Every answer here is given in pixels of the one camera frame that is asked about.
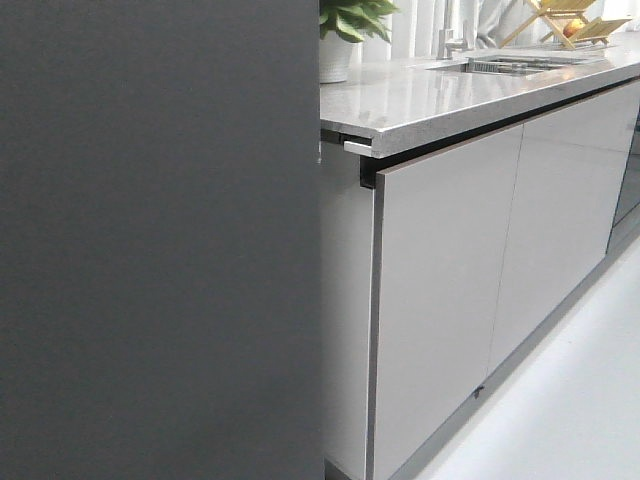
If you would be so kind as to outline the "dark grey fridge door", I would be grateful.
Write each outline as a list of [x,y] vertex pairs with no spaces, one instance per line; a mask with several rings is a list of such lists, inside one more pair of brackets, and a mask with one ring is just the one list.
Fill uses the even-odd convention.
[[1,475],[320,479],[318,5],[1,5]]

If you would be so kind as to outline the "grey kitchen cabinet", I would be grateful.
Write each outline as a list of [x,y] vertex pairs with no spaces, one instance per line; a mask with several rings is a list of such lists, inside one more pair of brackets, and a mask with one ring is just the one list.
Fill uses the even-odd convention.
[[420,157],[321,153],[324,455],[389,479],[602,260],[639,86]]

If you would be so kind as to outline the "grey stone countertop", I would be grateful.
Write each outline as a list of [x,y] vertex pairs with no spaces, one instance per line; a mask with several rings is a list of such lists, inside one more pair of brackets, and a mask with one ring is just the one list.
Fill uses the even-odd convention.
[[458,72],[462,57],[364,63],[350,71],[347,81],[321,86],[322,141],[351,141],[358,154],[385,158],[639,77],[636,32],[617,33],[606,47],[520,47],[472,54],[571,63],[527,76]]

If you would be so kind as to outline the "green potted plant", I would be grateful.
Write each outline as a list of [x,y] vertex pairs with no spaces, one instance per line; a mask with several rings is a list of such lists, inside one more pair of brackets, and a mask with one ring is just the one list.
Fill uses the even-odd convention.
[[319,82],[348,78],[353,46],[378,37],[390,43],[383,19],[400,9],[388,0],[321,0],[319,2]]

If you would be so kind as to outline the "steel kitchen faucet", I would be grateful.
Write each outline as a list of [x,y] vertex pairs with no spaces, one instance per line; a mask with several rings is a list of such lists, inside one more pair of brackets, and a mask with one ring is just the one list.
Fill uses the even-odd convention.
[[456,1],[446,0],[444,2],[443,27],[438,33],[438,60],[451,60],[454,51],[466,52],[474,48],[473,22],[468,15],[463,12],[461,16],[461,32],[460,38],[455,37],[452,28],[454,19],[454,6]]

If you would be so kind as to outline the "steel sink basin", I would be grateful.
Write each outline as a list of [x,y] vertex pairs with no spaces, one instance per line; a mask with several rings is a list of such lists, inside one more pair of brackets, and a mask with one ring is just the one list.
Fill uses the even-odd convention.
[[566,67],[588,65],[597,62],[600,62],[599,58],[490,55],[477,58],[467,58],[465,61],[459,61],[442,66],[427,67],[427,70],[501,76],[528,76]]

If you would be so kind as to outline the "white curtain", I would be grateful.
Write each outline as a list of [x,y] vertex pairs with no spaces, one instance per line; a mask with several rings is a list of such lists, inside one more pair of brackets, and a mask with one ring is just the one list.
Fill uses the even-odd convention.
[[439,31],[450,23],[456,38],[468,25],[475,35],[477,49],[495,48],[533,13],[531,6],[518,0],[397,1],[399,11],[385,17],[389,43],[373,37],[354,47],[353,67],[365,62],[427,57],[437,54]]

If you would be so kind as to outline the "wooden dish rack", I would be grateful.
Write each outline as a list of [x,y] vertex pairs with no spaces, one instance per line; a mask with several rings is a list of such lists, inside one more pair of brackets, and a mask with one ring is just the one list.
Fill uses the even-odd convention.
[[[568,50],[575,50],[579,45],[586,43],[592,45],[602,43],[607,46],[609,44],[609,36],[632,20],[630,15],[612,19],[596,17],[590,20],[585,16],[585,13],[594,4],[594,1],[525,1],[525,4],[530,7],[532,14],[499,43],[499,48],[510,44],[538,20],[549,28],[549,32],[539,39],[540,43],[554,38],[561,47]],[[567,38],[563,35],[563,28],[575,18],[583,20],[585,26],[575,35]]]

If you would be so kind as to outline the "orange fruit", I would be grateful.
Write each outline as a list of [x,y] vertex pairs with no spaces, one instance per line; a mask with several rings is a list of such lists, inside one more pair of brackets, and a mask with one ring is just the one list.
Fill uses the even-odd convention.
[[563,28],[563,35],[567,38],[575,35],[585,26],[585,22],[579,18],[569,21]]

